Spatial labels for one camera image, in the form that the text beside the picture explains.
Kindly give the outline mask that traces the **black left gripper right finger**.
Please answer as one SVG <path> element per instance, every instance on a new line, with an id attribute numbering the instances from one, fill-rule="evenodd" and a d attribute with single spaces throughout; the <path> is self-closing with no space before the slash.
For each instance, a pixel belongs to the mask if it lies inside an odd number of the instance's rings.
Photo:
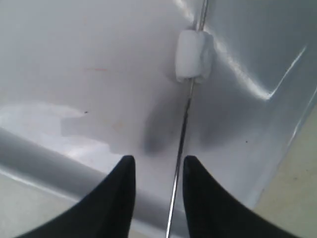
<path id="1" fill-rule="evenodd" d="M 315 238 L 316 173 L 279 173 L 248 208 L 230 194 L 195 156 L 183 164 L 183 201 L 192 238 Z"/>

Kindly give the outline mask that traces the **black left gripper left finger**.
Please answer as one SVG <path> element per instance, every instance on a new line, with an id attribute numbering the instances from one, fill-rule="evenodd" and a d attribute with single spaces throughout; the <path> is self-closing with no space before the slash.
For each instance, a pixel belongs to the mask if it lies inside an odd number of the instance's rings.
<path id="1" fill-rule="evenodd" d="M 136 166 L 131 155 L 80 202 L 23 238 L 126 238 L 136 197 Z"/>

